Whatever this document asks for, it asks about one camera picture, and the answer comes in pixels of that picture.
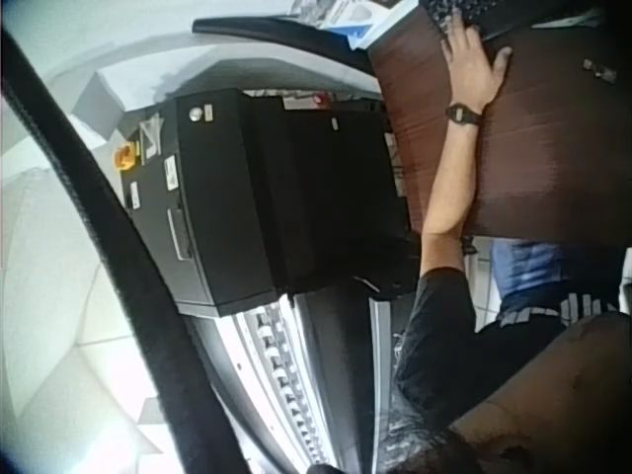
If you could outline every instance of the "sleeve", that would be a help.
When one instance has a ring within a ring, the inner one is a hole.
[[[395,370],[394,395],[428,426],[445,428],[462,405],[463,388],[476,372],[475,324],[462,271],[435,269],[420,279]]]

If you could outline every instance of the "lock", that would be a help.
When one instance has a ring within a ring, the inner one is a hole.
[[[603,79],[610,84],[614,84],[616,82],[616,71],[614,69],[605,67],[602,64],[597,64],[590,59],[584,59],[584,69],[592,72],[594,77],[597,79]]]

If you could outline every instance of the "drawer handle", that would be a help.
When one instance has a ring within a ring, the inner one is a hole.
[[[174,215],[171,208],[167,209],[167,220],[169,220],[169,230],[171,230],[171,239],[174,242],[174,249],[176,249],[176,257],[178,257],[179,261],[185,262],[189,260],[189,257],[185,257],[180,249],[180,242],[178,241],[178,233],[176,232],[176,224],[174,222]]]

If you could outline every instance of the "black watch strap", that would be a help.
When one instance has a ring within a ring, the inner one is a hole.
[[[452,104],[445,110],[445,114],[450,120],[461,125],[481,123],[481,116],[463,104]]]

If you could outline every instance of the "black t-shirt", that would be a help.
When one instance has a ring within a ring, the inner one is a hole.
[[[386,470],[412,455],[424,443],[417,426],[428,432],[446,429],[570,324],[617,310],[613,298],[589,282],[541,285],[506,298],[496,322],[476,333],[465,274],[450,268],[425,274],[395,370],[379,465]]]
[[[530,315],[529,324],[499,318],[479,333],[465,274],[436,269],[419,281],[393,389],[429,429],[443,429],[487,398],[553,341],[559,318]]]

